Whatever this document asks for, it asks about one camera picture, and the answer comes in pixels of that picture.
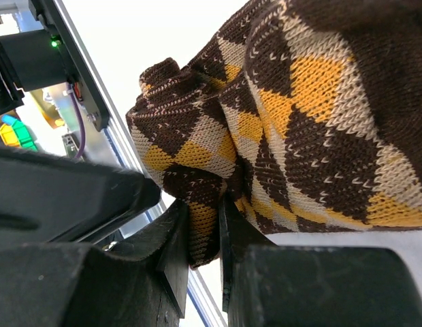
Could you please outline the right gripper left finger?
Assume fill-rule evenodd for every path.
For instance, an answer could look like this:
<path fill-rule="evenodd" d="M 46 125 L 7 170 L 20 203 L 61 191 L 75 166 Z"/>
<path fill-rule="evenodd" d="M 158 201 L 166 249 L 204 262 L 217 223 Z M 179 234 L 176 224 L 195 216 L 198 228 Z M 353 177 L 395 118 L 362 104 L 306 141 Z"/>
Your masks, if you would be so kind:
<path fill-rule="evenodd" d="M 106 326 L 178 326 L 185 315 L 189 214 L 176 200 L 106 257 L 113 298 Z"/>

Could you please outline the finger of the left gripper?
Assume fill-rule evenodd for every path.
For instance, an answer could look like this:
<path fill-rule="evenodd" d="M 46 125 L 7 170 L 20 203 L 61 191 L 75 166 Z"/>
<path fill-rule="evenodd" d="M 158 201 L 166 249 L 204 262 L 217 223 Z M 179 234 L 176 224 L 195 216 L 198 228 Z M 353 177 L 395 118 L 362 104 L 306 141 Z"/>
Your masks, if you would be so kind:
<path fill-rule="evenodd" d="M 137 171 L 0 147 L 0 244 L 97 243 L 160 197 Z"/>

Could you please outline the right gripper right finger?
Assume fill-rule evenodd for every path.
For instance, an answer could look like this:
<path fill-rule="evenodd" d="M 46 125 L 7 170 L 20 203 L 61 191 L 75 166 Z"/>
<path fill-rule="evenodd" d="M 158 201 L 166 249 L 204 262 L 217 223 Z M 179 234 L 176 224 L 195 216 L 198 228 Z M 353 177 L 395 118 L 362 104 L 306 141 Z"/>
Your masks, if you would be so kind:
<path fill-rule="evenodd" d="M 223 196 L 218 205 L 219 239 L 223 285 L 223 311 L 229 312 L 229 303 L 235 285 L 236 263 L 244 259 L 249 245 L 275 246 L 258 231 L 237 209 L 230 196 Z"/>

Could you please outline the dark brown argyle sock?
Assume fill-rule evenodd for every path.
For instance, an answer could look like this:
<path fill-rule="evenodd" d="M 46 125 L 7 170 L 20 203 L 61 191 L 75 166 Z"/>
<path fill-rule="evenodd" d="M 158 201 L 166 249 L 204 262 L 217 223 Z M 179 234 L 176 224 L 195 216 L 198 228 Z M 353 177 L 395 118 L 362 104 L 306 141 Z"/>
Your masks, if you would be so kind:
<path fill-rule="evenodd" d="M 127 125 L 193 268 L 223 196 L 263 234 L 422 229 L 422 1 L 249 1 L 140 86 Z"/>

